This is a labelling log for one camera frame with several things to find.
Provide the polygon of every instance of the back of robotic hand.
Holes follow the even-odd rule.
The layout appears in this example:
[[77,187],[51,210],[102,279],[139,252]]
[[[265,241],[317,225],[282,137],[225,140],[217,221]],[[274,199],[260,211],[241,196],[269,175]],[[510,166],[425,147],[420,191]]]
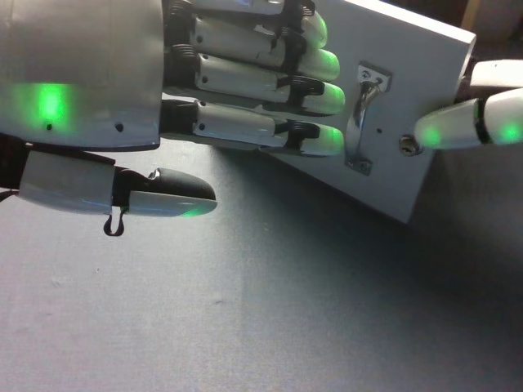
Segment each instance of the back of robotic hand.
[[310,0],[15,0],[0,16],[0,187],[10,189],[0,201],[109,215],[104,231],[118,236],[123,214],[196,216],[216,196],[185,173],[145,177],[86,151],[155,149],[161,137],[343,151],[339,130],[281,114],[321,117],[345,104]]

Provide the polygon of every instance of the gray table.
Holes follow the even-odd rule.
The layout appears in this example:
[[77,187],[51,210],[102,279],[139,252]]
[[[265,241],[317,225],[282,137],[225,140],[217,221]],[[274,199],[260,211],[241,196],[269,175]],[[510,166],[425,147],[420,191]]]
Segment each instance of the gray table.
[[520,297],[429,231],[261,154],[117,158],[201,176],[220,205],[129,216],[118,239],[103,217],[0,205],[1,391],[521,390]]

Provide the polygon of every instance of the chrome pull handle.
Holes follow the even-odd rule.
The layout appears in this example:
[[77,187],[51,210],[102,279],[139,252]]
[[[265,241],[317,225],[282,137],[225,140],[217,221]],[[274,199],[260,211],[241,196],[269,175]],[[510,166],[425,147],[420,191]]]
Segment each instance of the chrome pull handle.
[[373,163],[361,153],[365,115],[376,97],[388,91],[391,75],[383,70],[361,64],[358,67],[358,81],[361,87],[360,96],[345,130],[345,164],[356,172],[370,176]]

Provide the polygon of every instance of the metal handle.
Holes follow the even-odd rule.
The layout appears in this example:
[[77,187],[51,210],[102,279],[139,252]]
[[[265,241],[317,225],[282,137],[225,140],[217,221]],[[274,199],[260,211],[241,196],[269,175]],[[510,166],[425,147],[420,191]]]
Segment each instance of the metal handle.
[[373,163],[364,158],[360,146],[363,138],[365,115],[370,104],[382,92],[387,92],[391,75],[382,70],[376,70],[368,65],[358,68],[360,82],[360,97],[356,102],[345,130],[345,164],[365,176],[370,176]]

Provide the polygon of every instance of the screw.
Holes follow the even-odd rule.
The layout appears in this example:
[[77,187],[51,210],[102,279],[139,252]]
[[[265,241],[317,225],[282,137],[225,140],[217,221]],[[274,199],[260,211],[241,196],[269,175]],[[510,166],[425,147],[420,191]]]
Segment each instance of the screw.
[[404,135],[400,138],[400,152],[405,157],[414,157],[423,152],[423,148],[419,143],[414,139],[414,136]]

